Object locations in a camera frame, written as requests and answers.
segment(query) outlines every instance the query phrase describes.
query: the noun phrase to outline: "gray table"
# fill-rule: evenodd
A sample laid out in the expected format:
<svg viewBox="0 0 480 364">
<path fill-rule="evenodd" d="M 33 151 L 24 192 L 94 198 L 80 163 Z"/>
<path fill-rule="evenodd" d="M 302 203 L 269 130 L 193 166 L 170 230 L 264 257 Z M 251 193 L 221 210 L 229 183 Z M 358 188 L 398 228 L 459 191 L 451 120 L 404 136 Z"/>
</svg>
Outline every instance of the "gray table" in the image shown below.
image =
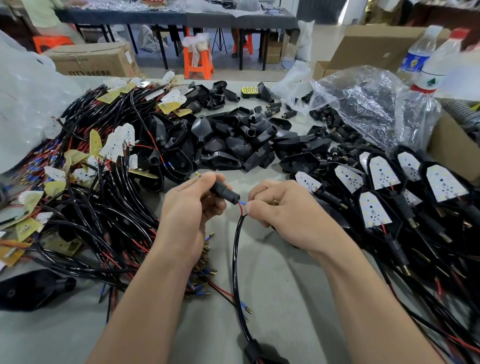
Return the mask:
<svg viewBox="0 0 480 364">
<path fill-rule="evenodd" d="M 103 77 L 73 78 L 84 87 L 103 82 Z M 228 81 L 228 88 L 237 93 L 241 87 L 255 85 Z M 222 110 L 238 106 L 252 109 L 259 104 L 266 103 L 242 99 L 239 104 L 227 102 Z M 292 130 L 299 133 L 307 132 L 313 124 L 310 117 L 301 114 L 290 121 Z M 264 179 L 285 180 L 278 159 L 267 169 L 224 174 L 244 201 L 250 189 Z M 163 193 L 143 191 L 143 198 L 159 215 Z M 209 253 L 211 266 L 218 269 L 214 282 L 226 290 L 231 286 L 233 237 L 239 216 L 237 206 L 228 206 L 224 215 L 213 218 L 206 229 L 215 232 Z M 243 224 L 238 257 L 240 296 L 253 310 L 248 325 L 255 338 L 274 345 L 292 364 L 350 363 L 327 278 L 313 259 L 250 218 Z M 35 263 L 19 264 L 3 272 L 0 279 L 36 268 Z M 410 301 L 408 290 L 397 286 L 395 279 L 393 283 L 399 298 L 429 319 L 416 300 Z M 105 326 L 107 302 L 97 303 L 101 286 L 79 279 L 70 295 L 43 309 L 32 313 L 0 312 L 1 364 L 83 364 Z M 170 362 L 244 364 L 245 346 L 233 307 L 213 291 L 211 296 L 184 301 Z"/>
<path fill-rule="evenodd" d="M 204 13 L 185 13 L 185 12 L 167 12 L 151 10 L 147 12 L 115 12 L 107 10 L 82 10 L 70 8 L 65 10 L 57 10 L 57 16 L 64 23 L 73 24 L 106 24 L 113 37 L 109 26 L 113 24 L 127 24 L 130 37 L 133 40 L 132 30 L 129 24 L 156 24 L 157 32 L 159 32 L 158 24 L 182 25 L 191 28 L 237 28 L 240 30 L 239 59 L 240 70 L 243 70 L 243 30 L 244 29 L 261 29 L 261 39 L 268 39 L 270 29 L 285 29 L 290 35 L 290 42 L 296 44 L 300 35 L 298 29 L 297 18 L 285 9 L 281 9 L 279 15 L 270 13 L 244 15 L 238 18 L 231 14 L 222 12 L 204 12 Z M 109 42 L 107 33 L 102 28 L 105 40 Z M 268 42 L 265 43 L 265 52 L 268 50 Z M 160 50 L 162 51 L 163 62 L 165 68 L 168 69 L 167 59 L 163 44 L 160 42 Z M 266 57 L 263 59 L 263 70 L 266 68 Z"/>
</svg>

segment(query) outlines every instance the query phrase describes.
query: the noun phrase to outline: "red bottle cap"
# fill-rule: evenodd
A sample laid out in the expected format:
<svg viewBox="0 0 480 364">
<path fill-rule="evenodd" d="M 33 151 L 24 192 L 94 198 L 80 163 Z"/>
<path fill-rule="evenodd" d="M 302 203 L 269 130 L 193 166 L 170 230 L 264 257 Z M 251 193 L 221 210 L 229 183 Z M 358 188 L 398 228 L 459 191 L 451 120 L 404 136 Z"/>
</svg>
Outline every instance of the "red bottle cap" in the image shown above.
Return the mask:
<svg viewBox="0 0 480 364">
<path fill-rule="evenodd" d="M 453 39 L 465 39 L 470 32 L 470 29 L 466 28 L 456 28 L 450 34 L 450 38 Z"/>
</svg>

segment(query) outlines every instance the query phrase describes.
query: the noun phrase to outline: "orange plastic stool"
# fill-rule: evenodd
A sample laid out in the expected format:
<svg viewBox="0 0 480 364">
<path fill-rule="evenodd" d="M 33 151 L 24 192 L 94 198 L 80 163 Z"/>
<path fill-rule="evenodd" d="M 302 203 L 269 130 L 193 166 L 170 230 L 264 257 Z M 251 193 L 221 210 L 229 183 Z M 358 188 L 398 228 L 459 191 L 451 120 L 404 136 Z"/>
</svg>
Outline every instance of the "orange plastic stool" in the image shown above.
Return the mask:
<svg viewBox="0 0 480 364">
<path fill-rule="evenodd" d="M 248 49 L 248 54 L 253 54 L 253 39 L 252 34 L 247 35 L 247 43 L 243 45 L 244 49 Z M 233 45 L 233 53 L 237 53 L 237 45 Z"/>
<path fill-rule="evenodd" d="M 58 46 L 72 45 L 73 42 L 67 36 L 34 36 L 33 43 L 38 54 Z"/>
<path fill-rule="evenodd" d="M 183 60 L 185 63 L 185 78 L 190 78 L 190 72 L 200 72 L 204 74 L 205 80 L 210 80 L 212 78 L 212 73 L 214 72 L 213 63 L 212 63 L 212 52 L 211 50 L 202 50 L 200 52 L 201 58 L 198 62 L 198 67 L 192 66 L 193 53 L 189 52 L 188 49 L 183 50 Z"/>
</svg>

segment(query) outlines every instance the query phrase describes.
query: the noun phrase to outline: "person's leg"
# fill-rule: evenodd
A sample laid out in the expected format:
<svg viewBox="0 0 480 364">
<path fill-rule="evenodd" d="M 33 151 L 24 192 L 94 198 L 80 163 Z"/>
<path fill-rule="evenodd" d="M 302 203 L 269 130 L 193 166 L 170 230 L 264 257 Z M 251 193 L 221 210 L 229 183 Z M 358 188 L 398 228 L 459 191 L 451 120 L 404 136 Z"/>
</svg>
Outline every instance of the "person's leg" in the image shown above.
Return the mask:
<svg viewBox="0 0 480 364">
<path fill-rule="evenodd" d="M 235 46 L 237 48 L 237 52 L 239 51 L 239 43 L 240 43 L 240 32 L 238 29 L 232 28 L 232 37 L 233 37 L 233 43 L 235 43 Z M 238 57 L 238 53 L 234 52 L 232 53 L 233 58 Z"/>
<path fill-rule="evenodd" d="M 37 30 L 43 36 L 67 36 L 73 44 L 85 44 L 80 33 L 66 23 L 51 28 L 37 28 Z"/>
</svg>

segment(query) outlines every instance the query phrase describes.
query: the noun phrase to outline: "plastic bottle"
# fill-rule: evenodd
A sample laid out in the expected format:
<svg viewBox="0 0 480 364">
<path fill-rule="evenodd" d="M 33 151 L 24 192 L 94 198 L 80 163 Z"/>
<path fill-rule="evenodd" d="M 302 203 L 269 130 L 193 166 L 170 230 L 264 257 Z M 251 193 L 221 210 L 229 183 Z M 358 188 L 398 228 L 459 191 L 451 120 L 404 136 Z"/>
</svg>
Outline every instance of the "plastic bottle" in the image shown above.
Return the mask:
<svg viewBox="0 0 480 364">
<path fill-rule="evenodd" d="M 413 85 L 423 64 L 437 48 L 437 37 L 442 29 L 439 25 L 430 25 L 422 38 L 417 40 L 408 50 L 397 72 L 397 76 L 408 86 Z"/>
<path fill-rule="evenodd" d="M 422 71 L 415 84 L 413 91 L 432 94 L 438 88 L 447 73 L 455 67 L 460 54 L 462 40 L 468 35 L 469 29 L 457 28 L 450 34 L 450 38 L 432 54 L 423 65 Z"/>
</svg>

